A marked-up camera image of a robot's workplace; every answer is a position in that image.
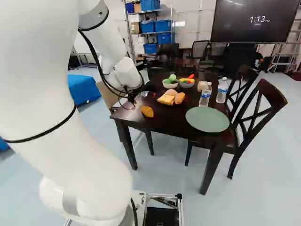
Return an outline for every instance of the cardboard box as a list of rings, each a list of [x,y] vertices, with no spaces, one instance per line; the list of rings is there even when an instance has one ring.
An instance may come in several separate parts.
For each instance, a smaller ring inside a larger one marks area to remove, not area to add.
[[[133,34],[139,34],[140,33],[140,26],[138,22],[131,23],[131,29]]]
[[[134,22],[141,22],[143,20],[143,17],[140,14],[136,14],[136,15],[128,15],[128,20],[131,23]]]
[[[144,44],[134,44],[135,54],[144,54]]]
[[[136,60],[145,60],[145,56],[136,55]]]
[[[137,44],[145,44],[147,42],[147,38],[144,35],[133,34],[133,45]]]
[[[135,13],[141,12],[141,3],[134,4],[134,11],[135,11]]]

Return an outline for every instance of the blue mattress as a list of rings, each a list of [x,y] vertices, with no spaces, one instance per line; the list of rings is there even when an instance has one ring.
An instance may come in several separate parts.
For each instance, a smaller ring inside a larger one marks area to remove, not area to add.
[[[91,76],[69,74],[68,86],[76,106],[97,100],[102,96]]]
[[[8,148],[7,143],[0,137],[0,151],[5,151]]]

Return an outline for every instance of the dark wooden table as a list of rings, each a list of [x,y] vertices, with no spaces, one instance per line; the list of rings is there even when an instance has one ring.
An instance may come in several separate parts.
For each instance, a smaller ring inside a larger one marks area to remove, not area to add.
[[[134,170],[137,170],[138,166],[128,127],[140,130],[148,129],[157,133],[185,138],[191,141],[200,142],[205,148],[211,149],[202,185],[204,189],[207,189],[215,173],[219,160],[222,157],[222,152],[218,151],[218,149],[225,147],[225,145],[233,139],[233,134],[230,129],[220,133],[206,133],[199,131],[188,124],[185,114],[189,109],[198,106],[200,99],[200,93],[197,91],[198,81],[211,81],[213,92],[209,100],[209,107],[215,108],[227,115],[225,104],[219,104],[215,101],[218,87],[218,75],[215,73],[204,74],[199,72],[198,78],[195,78],[196,83],[192,88],[183,89],[180,85],[178,85],[176,90],[178,92],[184,92],[186,96],[180,105],[174,106],[167,106],[157,102],[157,98],[166,92],[166,88],[162,85],[162,80],[168,76],[169,74],[154,76],[149,83],[156,86],[156,93],[149,92],[147,97],[137,97],[135,110],[128,111],[124,108],[120,108],[111,116],[111,118],[116,122],[119,129],[120,140],[124,144],[128,159],[131,163],[132,169]],[[177,74],[177,78],[188,76],[188,74],[184,73]],[[124,106],[125,108],[129,108],[132,105],[129,102],[126,102]],[[154,118],[144,117],[141,113],[141,106],[151,107],[154,111]]]

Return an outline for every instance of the plate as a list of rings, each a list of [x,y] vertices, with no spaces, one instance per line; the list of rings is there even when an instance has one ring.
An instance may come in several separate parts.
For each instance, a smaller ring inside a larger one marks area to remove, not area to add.
[[[185,117],[192,127],[208,133],[222,132],[230,125],[226,115],[211,107],[191,108]]]

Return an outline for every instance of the monitor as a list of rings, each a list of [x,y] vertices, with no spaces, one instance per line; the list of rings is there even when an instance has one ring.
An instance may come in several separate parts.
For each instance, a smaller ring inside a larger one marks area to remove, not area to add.
[[[217,0],[211,42],[286,42],[300,0]]]

